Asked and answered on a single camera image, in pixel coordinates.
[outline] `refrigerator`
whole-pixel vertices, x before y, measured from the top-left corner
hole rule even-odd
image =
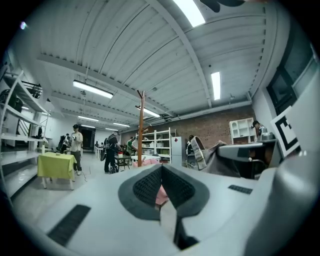
[[[171,138],[171,164],[174,166],[181,166],[183,159],[186,158],[185,144],[182,137]]]

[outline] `white bookcase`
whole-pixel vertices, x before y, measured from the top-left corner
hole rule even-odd
[[[171,138],[176,137],[176,130],[157,131],[142,134],[142,154],[159,157],[169,160],[171,163]]]
[[[237,138],[247,138],[248,143],[254,142],[257,135],[256,130],[251,129],[253,122],[252,117],[229,122],[232,144],[234,144],[234,139]]]
[[[30,179],[37,175],[37,158],[39,153],[36,152],[37,143],[43,142],[46,134],[46,127],[48,122],[49,114],[48,112],[39,104],[38,100],[35,99],[27,88],[21,82],[20,77],[23,71],[17,77],[12,77],[10,75],[4,75],[4,82],[10,87],[10,92],[6,98],[5,103],[0,104],[1,108],[1,121],[0,121],[0,174],[1,174],[1,188],[6,193],[9,202],[11,202],[10,197],[13,196],[24,184],[26,184]],[[13,92],[19,97],[24,104],[35,110],[33,119],[28,116],[23,115],[19,111],[15,110],[8,105],[10,97]],[[45,125],[40,123],[41,115],[45,113],[47,119]],[[24,135],[16,135],[11,133],[6,133],[3,131],[5,116],[14,116],[21,119],[29,124],[31,124],[30,135],[36,135],[38,127],[44,127],[43,138],[34,138]],[[11,151],[2,152],[2,140],[13,140],[13,141],[25,141],[29,142],[28,150],[23,151]],[[16,162],[21,162],[31,159],[32,164],[29,164],[21,169],[18,169],[6,176],[4,176],[3,166],[9,165]]]

